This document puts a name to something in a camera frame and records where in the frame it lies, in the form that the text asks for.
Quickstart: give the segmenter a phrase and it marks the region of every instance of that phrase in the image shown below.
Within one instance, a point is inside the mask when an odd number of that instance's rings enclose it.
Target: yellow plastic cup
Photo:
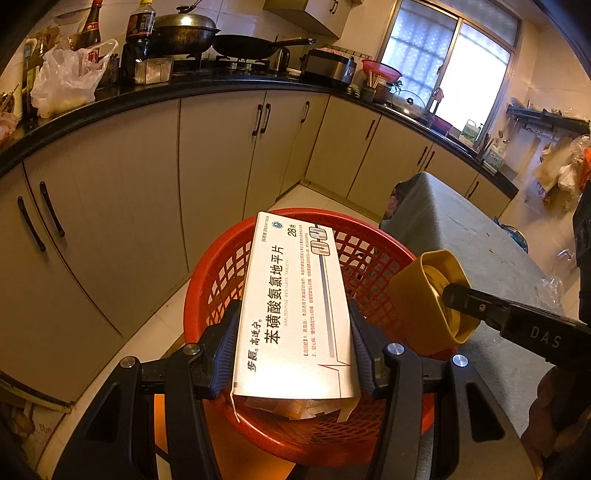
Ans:
[[[447,250],[423,253],[390,281],[390,298],[408,347],[421,356],[465,343],[480,324],[443,304],[443,289],[450,283],[470,287],[456,257]]]

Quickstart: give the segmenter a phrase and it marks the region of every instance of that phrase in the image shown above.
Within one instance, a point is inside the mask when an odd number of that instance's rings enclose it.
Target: brown bottle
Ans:
[[[92,7],[90,7],[90,13],[84,24],[82,32],[78,36],[76,41],[76,48],[90,48],[97,43],[100,43],[100,30],[99,30],[99,11],[103,4],[103,0],[92,0]],[[97,63],[99,61],[99,50],[93,50],[88,54],[88,59]]]

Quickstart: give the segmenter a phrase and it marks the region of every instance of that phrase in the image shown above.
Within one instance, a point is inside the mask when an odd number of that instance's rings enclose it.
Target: silver screw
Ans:
[[[465,367],[468,364],[468,359],[463,355],[454,355],[452,361],[459,367]]]
[[[131,368],[135,365],[135,357],[126,356],[125,358],[122,358],[121,362],[119,362],[119,365],[121,365],[123,368]]]
[[[197,355],[201,351],[201,347],[198,343],[188,343],[183,347],[183,353],[185,355]]]
[[[392,355],[402,355],[404,353],[404,347],[399,343],[390,343],[388,345],[388,352]]]

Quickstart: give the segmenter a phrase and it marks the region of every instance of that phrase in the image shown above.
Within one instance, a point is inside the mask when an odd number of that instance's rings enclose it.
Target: black countertop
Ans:
[[[0,177],[39,149],[79,128],[116,113],[125,112],[151,103],[208,93],[239,92],[247,90],[299,90],[330,93],[386,115],[429,137],[468,163],[491,181],[500,191],[513,199],[517,187],[503,174],[491,175],[477,163],[467,149],[428,129],[419,122],[394,110],[375,103],[363,102],[341,90],[301,82],[292,77],[241,75],[188,75],[173,78],[168,83],[136,87],[110,87],[96,91],[96,101],[53,118],[36,118],[19,125],[13,136],[0,147]]]

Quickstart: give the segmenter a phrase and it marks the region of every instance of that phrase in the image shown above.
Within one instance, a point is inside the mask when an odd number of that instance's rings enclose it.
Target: cabinet handle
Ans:
[[[53,205],[51,204],[51,199],[49,198],[49,192],[47,191],[47,185],[45,185],[44,181],[42,181],[39,184],[39,189],[41,190],[41,195],[43,195],[43,200],[45,200],[45,204],[47,205],[47,208],[49,209],[49,213],[51,214],[51,218],[53,219],[53,223],[56,226],[57,233],[60,235],[60,237],[65,237],[66,233],[65,233],[64,229],[61,227],[60,221],[57,219],[56,211],[53,209]]]
[[[267,131],[267,125],[269,125],[269,118],[271,117],[271,104],[266,104],[265,109],[267,110],[267,120],[265,120],[265,126],[261,128],[261,135]]]
[[[475,191],[476,191],[476,189],[478,188],[478,185],[480,185],[480,182],[479,182],[479,181],[477,181],[477,182],[476,182],[476,185],[474,185],[474,189],[473,189],[473,190],[470,192],[470,195],[468,195],[468,197],[467,197],[467,199],[468,199],[468,200],[470,200],[470,197],[471,197],[472,195],[474,195],[474,192],[475,192]]]
[[[371,120],[371,125],[369,126],[368,134],[365,136],[367,140],[369,138],[369,134],[371,133],[371,129],[374,127],[375,120]]]
[[[256,130],[252,131],[252,136],[255,137],[258,133],[258,129],[261,126],[261,118],[262,118],[262,105],[259,103],[258,106],[256,107],[256,109],[259,112],[259,121],[256,124]]]
[[[22,217],[25,219],[27,225],[29,226],[29,230],[31,231],[31,233],[33,234],[33,237],[35,238],[35,242],[37,242],[37,245],[39,246],[39,250],[44,252],[46,250],[45,244],[43,243],[41,238],[39,238],[39,235],[37,235],[37,232],[35,231],[35,227],[33,227],[33,222],[31,221],[31,218],[29,217],[29,214],[27,213],[27,207],[25,207],[25,201],[22,199],[22,197],[19,197],[17,200],[17,203],[18,203],[18,208],[21,211]]]
[[[417,166],[419,166],[421,164],[421,162],[423,161],[423,157],[425,156],[425,153],[427,153],[429,147],[425,147],[425,150],[423,150],[423,154],[421,155],[421,158],[418,159],[417,162]]]
[[[431,163],[431,160],[433,159],[434,156],[435,156],[435,152],[431,152],[431,157],[429,157],[429,161],[427,162],[427,165],[425,165],[425,168],[423,169],[423,171],[427,171],[427,169],[429,168],[429,164]]]
[[[300,120],[300,123],[304,123],[306,121],[306,118],[308,118],[308,112],[310,111],[310,102],[306,102],[306,114],[304,115],[304,118],[302,120]]]

